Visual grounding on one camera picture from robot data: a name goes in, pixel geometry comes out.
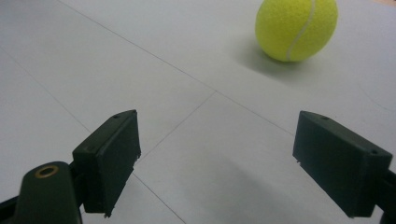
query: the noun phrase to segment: white surface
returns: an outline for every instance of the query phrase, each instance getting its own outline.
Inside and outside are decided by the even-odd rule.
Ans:
[[[138,178],[85,223],[376,223],[346,218],[291,152],[303,109],[396,153],[396,9],[338,1],[326,48],[284,64],[255,42],[260,4],[1,0],[0,200],[137,109]]]

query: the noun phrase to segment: yellow tennis ball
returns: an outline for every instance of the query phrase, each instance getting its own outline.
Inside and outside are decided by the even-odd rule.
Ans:
[[[256,18],[256,37],[270,57],[302,61],[326,45],[337,16],[334,0],[264,0]]]

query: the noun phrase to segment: tile grout line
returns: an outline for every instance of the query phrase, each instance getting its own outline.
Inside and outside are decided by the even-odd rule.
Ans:
[[[79,123],[88,133],[92,133],[72,112],[70,112],[52,93],[43,85],[41,84],[35,77],[23,67],[16,58],[14,58],[10,53],[8,53],[3,47],[0,46],[0,49],[8,55],[17,64],[38,86],[40,86],[49,96],[58,103],[77,123]]]
[[[155,55],[154,53],[148,51],[147,49],[144,49],[143,47],[137,45],[136,43],[132,42],[131,40],[127,39],[126,37],[124,37],[124,36],[122,36],[122,35],[120,35],[120,34],[117,34],[116,32],[110,30],[109,28],[107,28],[106,26],[104,26],[102,23],[100,23],[100,22],[98,22],[98,21],[95,21],[94,19],[92,19],[92,18],[90,18],[89,16],[83,14],[82,12],[78,11],[77,9],[75,9],[75,8],[73,8],[73,7],[69,6],[69,5],[67,5],[67,4],[64,3],[62,0],[58,0],[58,2],[60,2],[60,3],[63,4],[63,5],[65,5],[66,7],[69,7],[70,9],[76,11],[79,15],[81,15],[81,16],[87,18],[88,20],[90,20],[90,21],[96,23],[97,25],[103,27],[104,29],[108,30],[110,33],[112,33],[112,34],[118,36],[119,38],[121,38],[121,39],[127,41],[128,43],[130,43],[130,44],[136,46],[137,48],[142,49],[143,51],[145,51],[146,53],[150,54],[151,56],[157,58],[158,60],[162,61],[163,63],[166,63],[166,64],[168,64],[169,66],[175,68],[177,71],[179,71],[179,72],[185,74],[186,76],[191,77],[192,79],[198,81],[199,83],[203,84],[204,86],[206,86],[206,87],[209,88],[210,90],[215,91],[215,92],[218,92],[219,94],[221,94],[222,96],[226,97],[227,99],[230,99],[231,101],[233,101],[233,102],[236,103],[237,105],[240,105],[240,106],[244,107],[247,111],[249,111],[249,112],[255,114],[255,115],[258,116],[259,118],[264,119],[264,120],[266,120],[267,122],[273,124],[274,126],[276,126],[277,128],[279,128],[280,130],[282,130],[282,131],[284,131],[284,132],[290,134],[291,136],[294,136],[293,133],[287,131],[286,129],[284,129],[284,128],[278,126],[278,125],[276,125],[276,124],[273,123],[271,120],[266,119],[266,118],[264,118],[263,116],[261,116],[260,114],[258,114],[258,113],[256,113],[256,112],[254,112],[253,110],[247,108],[246,106],[237,103],[234,99],[230,98],[230,97],[227,96],[226,94],[224,94],[224,93],[222,93],[222,92],[220,92],[220,91],[217,91],[216,89],[213,89],[212,87],[210,87],[209,85],[207,85],[207,84],[204,83],[203,81],[197,79],[196,77],[193,77],[192,75],[190,75],[190,74],[188,74],[187,72],[181,70],[180,68],[176,67],[175,65],[173,65],[173,64],[171,64],[171,63],[169,63],[169,62],[167,62],[166,60],[160,58],[159,56],[157,56],[157,55]]]
[[[124,41],[126,41],[126,42],[128,42],[128,43],[134,45],[135,47],[137,47],[137,48],[139,48],[139,49],[145,51],[147,54],[149,54],[149,55],[155,57],[156,59],[160,60],[161,62],[166,63],[166,64],[168,64],[169,66],[175,68],[177,71],[183,73],[184,75],[186,75],[186,76],[188,76],[188,77],[190,77],[190,78],[192,78],[192,79],[198,81],[199,83],[201,83],[202,85],[206,86],[206,87],[209,88],[210,90],[215,91],[215,89],[211,88],[210,86],[208,86],[207,84],[205,84],[203,81],[197,79],[196,77],[193,77],[192,75],[190,75],[190,74],[188,74],[187,72],[181,70],[180,68],[176,67],[175,65],[173,65],[173,64],[171,64],[171,63],[169,63],[169,62],[167,62],[166,60],[162,59],[160,56],[155,55],[154,53],[148,51],[147,49],[144,49],[143,47],[137,45],[136,43],[132,42],[131,40],[127,39],[126,37],[124,37],[124,36],[122,36],[122,35],[116,33],[116,32],[113,31],[113,30],[110,30],[109,28],[107,28],[106,26],[104,26],[102,23],[100,23],[100,22],[98,22],[98,21],[95,21],[94,19],[92,19],[91,17],[89,17],[89,16],[83,14],[82,12],[78,11],[77,9],[75,9],[75,8],[73,8],[73,7],[69,6],[69,5],[67,5],[67,4],[66,4],[65,2],[63,2],[62,0],[58,0],[58,2],[60,2],[61,4],[63,4],[63,5],[66,6],[66,7],[69,7],[70,9],[72,9],[72,10],[75,11],[75,12],[77,12],[79,15],[81,15],[81,16],[87,18],[88,20],[92,21],[93,23],[95,23],[95,24],[101,26],[102,28],[104,28],[105,30],[109,31],[109,32],[112,33],[113,35],[118,36],[119,38],[123,39]]]
[[[216,93],[217,91],[213,91],[202,103],[200,103],[193,111],[190,112],[190,114],[184,118],[171,132],[169,132],[163,139],[161,139],[160,142],[158,142],[155,147],[153,147],[148,153],[146,153],[145,156],[143,156],[136,164],[138,164],[139,162],[141,162],[143,159],[145,159],[147,157],[148,154],[150,154],[152,151],[154,151],[169,135],[171,135],[182,123],[184,123],[184,121],[186,121],[187,119],[189,119],[191,117],[191,115],[193,113],[195,113],[195,111],[197,111],[202,105],[204,105],[210,98],[212,98],[212,96]]]
[[[137,176],[135,173],[133,173],[133,175],[152,193],[155,195],[155,197],[158,198],[158,200],[160,200],[169,210],[172,211],[173,214],[175,214],[175,216],[177,216],[184,224],[186,224],[186,221],[183,220],[183,218],[181,218],[171,207],[169,207],[168,204],[166,204],[148,185],[146,185],[145,182],[143,182],[139,176]]]
[[[239,105],[239,106],[245,108],[248,112],[250,112],[250,113],[256,115],[257,117],[259,117],[259,118],[261,118],[261,119],[267,121],[268,123],[270,123],[270,124],[276,126],[278,129],[282,130],[283,132],[288,133],[288,134],[290,134],[290,135],[293,136],[293,137],[295,136],[295,134],[293,134],[293,133],[289,132],[288,130],[286,130],[286,129],[280,127],[279,125],[273,123],[271,120],[264,118],[263,116],[261,116],[260,114],[254,112],[253,110],[247,108],[246,106],[239,104],[238,102],[236,102],[236,101],[233,100],[232,98],[228,97],[227,95],[223,94],[222,92],[220,92],[220,91],[217,91],[217,92],[218,92],[220,95],[222,95],[223,97],[225,97],[225,98],[231,100],[234,104]]]

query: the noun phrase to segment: tennis ball seam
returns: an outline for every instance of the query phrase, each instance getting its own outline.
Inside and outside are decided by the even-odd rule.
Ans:
[[[300,32],[297,34],[297,36],[291,42],[291,44],[288,48],[288,51],[286,51],[286,60],[287,61],[290,61],[291,51],[293,50],[294,46],[297,44],[297,41],[301,38],[301,36],[305,32],[305,30],[308,28],[309,23],[311,23],[311,21],[314,18],[315,3],[316,3],[316,0],[311,0],[311,10],[309,12],[308,20],[306,20],[306,23],[304,24],[303,28],[301,28]]]

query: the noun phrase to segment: black plastic part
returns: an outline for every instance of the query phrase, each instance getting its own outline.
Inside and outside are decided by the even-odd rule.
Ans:
[[[135,110],[111,117],[73,151],[76,171],[89,189],[87,213],[110,217],[140,155]]]
[[[396,174],[387,172],[379,182],[376,195],[376,204],[384,211],[384,220],[396,223]]]
[[[384,213],[384,215],[382,215],[381,217],[381,221],[379,222],[379,224],[396,224],[396,219],[390,217],[389,214]]]
[[[73,178],[73,185],[76,193],[76,202],[78,207],[80,207],[87,199],[89,191],[87,188],[87,181],[85,180],[84,174],[78,173],[76,164],[74,162],[70,163],[69,168]]]
[[[50,162],[24,176],[12,223],[81,223],[67,163]]]
[[[12,217],[14,216],[17,200],[18,197],[14,197],[3,203],[0,203],[0,224],[10,223]]]
[[[300,113],[293,156],[349,217],[370,217],[392,155],[341,124]]]

